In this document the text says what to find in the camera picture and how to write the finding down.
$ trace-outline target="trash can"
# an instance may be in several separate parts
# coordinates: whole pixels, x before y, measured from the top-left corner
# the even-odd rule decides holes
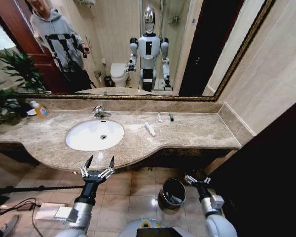
[[[114,82],[110,76],[104,77],[105,87],[114,87]]]
[[[168,209],[179,207],[186,199],[184,185],[177,179],[168,179],[162,186],[158,201]]]

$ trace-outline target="white toilet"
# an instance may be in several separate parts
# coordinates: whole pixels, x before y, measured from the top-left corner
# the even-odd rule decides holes
[[[126,80],[128,79],[129,73],[126,72],[126,63],[112,63],[111,65],[111,77],[115,83],[115,87],[125,87]]]

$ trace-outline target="green plant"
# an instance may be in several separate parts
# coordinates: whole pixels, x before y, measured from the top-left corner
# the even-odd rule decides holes
[[[20,116],[13,111],[13,108],[19,106],[16,100],[10,99],[13,94],[13,90],[0,90],[0,123],[15,125],[20,120]]]
[[[34,66],[34,62],[27,54],[15,51],[10,53],[5,49],[4,55],[0,56],[0,60],[9,65],[2,68],[2,70],[11,77],[19,77],[16,80],[16,82],[19,82],[18,87],[34,91],[35,93],[47,91],[47,86],[39,69]]]

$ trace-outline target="gray hoodie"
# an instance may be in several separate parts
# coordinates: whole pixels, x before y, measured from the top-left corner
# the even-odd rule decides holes
[[[52,8],[48,20],[34,12],[31,16],[31,25],[35,39],[39,44],[50,50],[61,71],[72,71],[68,66],[68,62],[71,60],[77,62],[79,67],[84,70],[83,59],[79,50],[83,40],[74,31],[67,18],[58,10]]]

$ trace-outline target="faucet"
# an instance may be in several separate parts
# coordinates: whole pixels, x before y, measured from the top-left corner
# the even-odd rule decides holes
[[[100,105],[98,105],[97,107],[95,107],[93,110],[92,110],[92,113],[94,113],[94,119],[97,119],[98,117],[110,117],[112,116],[110,113],[108,112],[105,112],[104,111],[104,108]]]

